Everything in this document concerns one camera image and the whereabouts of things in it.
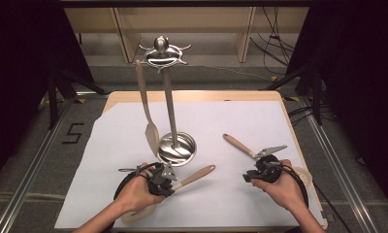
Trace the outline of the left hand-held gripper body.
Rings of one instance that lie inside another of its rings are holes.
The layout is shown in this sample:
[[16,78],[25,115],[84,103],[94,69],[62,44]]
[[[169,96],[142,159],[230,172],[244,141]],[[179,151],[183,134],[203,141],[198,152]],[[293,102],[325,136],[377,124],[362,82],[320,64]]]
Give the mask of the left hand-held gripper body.
[[154,162],[146,166],[138,165],[135,169],[119,169],[119,172],[128,172],[131,178],[138,176],[142,171],[146,172],[148,183],[157,189],[163,189],[163,183],[175,182],[178,179],[170,163]]

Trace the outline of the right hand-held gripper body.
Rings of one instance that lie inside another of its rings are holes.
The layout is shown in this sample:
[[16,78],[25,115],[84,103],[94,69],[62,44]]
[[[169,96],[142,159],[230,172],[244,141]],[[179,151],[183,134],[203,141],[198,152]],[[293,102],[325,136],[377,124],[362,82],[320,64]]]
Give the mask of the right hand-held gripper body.
[[257,158],[257,162],[255,164],[257,171],[256,174],[253,175],[253,178],[268,183],[276,182],[281,174],[281,162],[274,156],[274,153],[286,148],[286,145],[282,145],[265,148],[258,152],[255,155],[255,158]]

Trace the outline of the beige slotted spoon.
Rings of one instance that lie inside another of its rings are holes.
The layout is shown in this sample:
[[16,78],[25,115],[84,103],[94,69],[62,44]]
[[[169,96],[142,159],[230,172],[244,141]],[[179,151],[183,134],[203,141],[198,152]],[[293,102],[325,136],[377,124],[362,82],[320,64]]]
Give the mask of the beige slotted spoon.
[[[243,143],[241,143],[240,141],[238,141],[237,139],[235,139],[233,136],[231,136],[229,134],[224,134],[223,138],[229,144],[231,144],[232,146],[234,146],[238,150],[241,150],[242,152],[244,152],[245,154],[247,154],[248,156],[250,156],[252,159],[254,159],[257,162],[257,158],[255,158],[255,155],[258,152],[253,152],[251,149],[249,149],[247,146],[245,146]],[[286,171],[286,168],[282,163],[281,163],[280,169],[281,169],[281,173]]]

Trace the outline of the steel utensil rack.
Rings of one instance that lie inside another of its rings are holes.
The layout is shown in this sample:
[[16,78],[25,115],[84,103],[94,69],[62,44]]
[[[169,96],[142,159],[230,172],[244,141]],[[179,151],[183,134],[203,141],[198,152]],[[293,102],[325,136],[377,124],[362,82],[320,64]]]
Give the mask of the steel utensil rack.
[[144,64],[155,68],[163,78],[165,100],[170,122],[171,132],[161,137],[159,135],[159,149],[156,156],[163,163],[170,163],[178,167],[188,164],[195,156],[197,145],[195,140],[187,133],[177,130],[174,99],[171,87],[169,68],[177,64],[185,64],[182,60],[183,51],[189,46],[180,48],[169,43],[166,37],[160,36],[153,42],[151,48],[144,48]]

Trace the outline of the person's right hand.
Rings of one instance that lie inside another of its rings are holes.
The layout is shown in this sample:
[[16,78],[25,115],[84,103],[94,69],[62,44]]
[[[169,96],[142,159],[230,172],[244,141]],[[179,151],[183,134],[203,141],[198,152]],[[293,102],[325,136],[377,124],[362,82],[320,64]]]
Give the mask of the person's right hand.
[[298,183],[287,172],[282,172],[275,183],[257,179],[252,179],[251,183],[267,192],[279,206],[292,214],[307,207]]

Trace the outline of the person's left hand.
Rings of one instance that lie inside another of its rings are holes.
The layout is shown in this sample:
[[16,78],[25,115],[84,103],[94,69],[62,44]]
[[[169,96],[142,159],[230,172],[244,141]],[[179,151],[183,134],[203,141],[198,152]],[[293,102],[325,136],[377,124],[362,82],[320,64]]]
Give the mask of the person's left hand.
[[162,195],[153,195],[149,192],[148,178],[147,170],[143,170],[121,189],[114,203],[122,215],[159,204],[165,199]]

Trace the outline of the white table cloth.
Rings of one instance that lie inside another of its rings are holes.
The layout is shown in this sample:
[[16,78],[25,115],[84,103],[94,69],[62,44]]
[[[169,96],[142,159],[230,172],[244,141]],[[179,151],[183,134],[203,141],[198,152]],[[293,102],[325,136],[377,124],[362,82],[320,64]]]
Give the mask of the white table cloth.
[[[207,165],[214,165],[214,171],[166,198],[151,216],[133,224],[118,220],[116,229],[159,232],[295,225],[288,211],[244,181],[243,174],[253,169],[254,162],[223,138],[229,134],[254,152],[279,147],[278,158],[303,166],[280,102],[179,102],[175,112],[178,130],[197,144],[194,158],[176,169],[178,179]],[[85,223],[113,200],[127,169],[154,162],[145,130],[146,116],[139,103],[118,103],[95,121],[57,228],[74,229]]]

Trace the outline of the black tripod stand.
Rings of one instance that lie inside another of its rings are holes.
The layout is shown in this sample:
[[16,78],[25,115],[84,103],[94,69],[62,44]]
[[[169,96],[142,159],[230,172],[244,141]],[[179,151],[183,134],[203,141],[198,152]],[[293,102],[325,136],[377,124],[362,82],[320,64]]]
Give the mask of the black tripod stand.
[[265,87],[265,90],[276,90],[279,87],[291,82],[292,80],[300,78],[295,88],[295,91],[300,96],[305,96],[312,91],[312,111],[314,119],[319,125],[322,124],[320,119],[320,96],[321,96],[321,79],[317,68],[313,64],[305,64],[301,68],[296,69],[283,79],[274,82]]
[[85,80],[68,70],[53,69],[48,77],[49,129],[52,129],[59,119],[56,90],[59,90],[64,99],[74,99],[77,93],[72,83],[79,83],[98,94],[109,94],[108,91],[97,86],[94,81]]

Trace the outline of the black curtain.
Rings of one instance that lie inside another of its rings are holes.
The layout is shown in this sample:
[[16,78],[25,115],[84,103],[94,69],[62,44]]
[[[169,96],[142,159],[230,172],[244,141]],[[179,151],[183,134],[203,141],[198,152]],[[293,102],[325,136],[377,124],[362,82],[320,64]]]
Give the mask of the black curtain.
[[317,49],[334,113],[388,199],[388,0],[316,0],[287,71]]
[[55,69],[93,81],[60,0],[0,0],[0,171]]

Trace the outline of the aluminium frame rail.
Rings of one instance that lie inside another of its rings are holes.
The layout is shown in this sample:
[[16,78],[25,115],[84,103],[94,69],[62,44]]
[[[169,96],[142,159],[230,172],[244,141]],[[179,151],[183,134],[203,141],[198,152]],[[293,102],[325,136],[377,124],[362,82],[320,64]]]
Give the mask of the aluminium frame rail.
[[363,232],[378,233],[368,208],[354,187],[353,182],[349,179],[323,126],[318,123],[314,116],[310,116],[308,121]]
[[66,116],[73,103],[74,99],[68,99],[63,102],[61,109],[58,111],[59,117],[57,118],[56,123],[51,129],[47,131],[45,139],[37,150],[29,168],[27,169],[22,178],[22,181],[20,182],[16,191],[10,198],[7,208],[0,216],[0,233],[9,233],[11,227],[13,226],[16,217],[23,205],[26,194],[31,188],[32,183],[35,181],[42,167],[42,164],[44,163],[47,154],[49,153],[49,150],[53,141],[55,140],[56,134],[61,126],[63,118]]

